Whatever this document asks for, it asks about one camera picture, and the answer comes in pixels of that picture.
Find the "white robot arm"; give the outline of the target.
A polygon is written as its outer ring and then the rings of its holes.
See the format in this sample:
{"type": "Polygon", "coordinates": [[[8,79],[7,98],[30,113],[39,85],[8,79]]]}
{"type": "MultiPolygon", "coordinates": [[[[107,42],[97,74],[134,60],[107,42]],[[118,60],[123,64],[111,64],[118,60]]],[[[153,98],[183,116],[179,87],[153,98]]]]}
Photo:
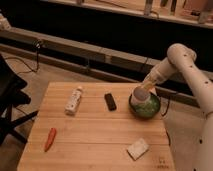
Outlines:
{"type": "Polygon", "coordinates": [[[213,171],[213,82],[195,65],[196,57],[196,53],[187,46],[172,44],[167,56],[151,69],[142,85],[151,88],[165,82],[175,72],[182,74],[205,116],[193,169],[213,171]]]}

